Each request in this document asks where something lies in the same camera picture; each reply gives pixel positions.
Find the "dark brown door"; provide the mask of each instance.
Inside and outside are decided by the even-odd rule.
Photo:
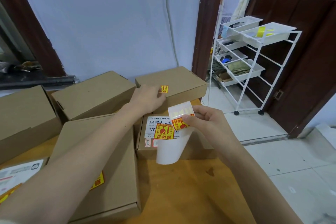
[[[263,24],[274,21],[297,27],[298,30],[302,31],[302,35],[271,96],[283,86],[283,83],[296,66],[307,44],[314,38],[313,35],[319,28],[331,3],[332,0],[250,0],[246,12],[247,15],[263,18]],[[261,53],[282,64],[290,47],[290,43],[283,41],[263,47]],[[241,51],[251,58],[254,57],[255,53],[248,48],[242,48]],[[259,57],[257,63],[266,69],[262,73],[262,77],[272,83],[279,71],[279,67],[263,57]],[[262,99],[266,97],[270,89],[260,78],[251,78],[249,87]],[[249,90],[246,91],[246,94],[257,106],[261,106],[260,101]],[[269,111],[268,109],[272,105],[272,100],[270,98],[267,102],[264,107],[265,111]]]
[[[336,2],[334,1],[268,113],[296,137],[336,92]]]

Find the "hand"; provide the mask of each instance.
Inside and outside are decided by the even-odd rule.
[[[227,166],[227,157],[243,147],[234,135],[223,112],[203,105],[193,105],[195,116],[184,115],[183,121],[197,128],[220,154],[220,159]]]
[[[142,115],[153,112],[166,100],[165,94],[160,93],[161,86],[141,85],[136,88],[130,103],[140,108]]]

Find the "left hand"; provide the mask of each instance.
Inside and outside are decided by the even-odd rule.
[[[160,92],[161,86],[141,85],[140,88],[135,89],[130,103],[139,107],[145,115],[159,108],[166,100],[165,94]]]

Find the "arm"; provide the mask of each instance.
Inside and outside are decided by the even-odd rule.
[[[183,121],[200,130],[232,171],[257,223],[302,223],[263,169],[232,132],[222,111],[193,106]]]
[[[47,165],[0,207],[0,220],[66,223],[88,193],[112,152],[141,116],[165,101],[161,87],[141,86],[131,101],[68,152]]]

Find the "green cloth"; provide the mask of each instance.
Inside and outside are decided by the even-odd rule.
[[[236,76],[246,74],[250,71],[250,67],[241,60],[228,64],[227,68]]]

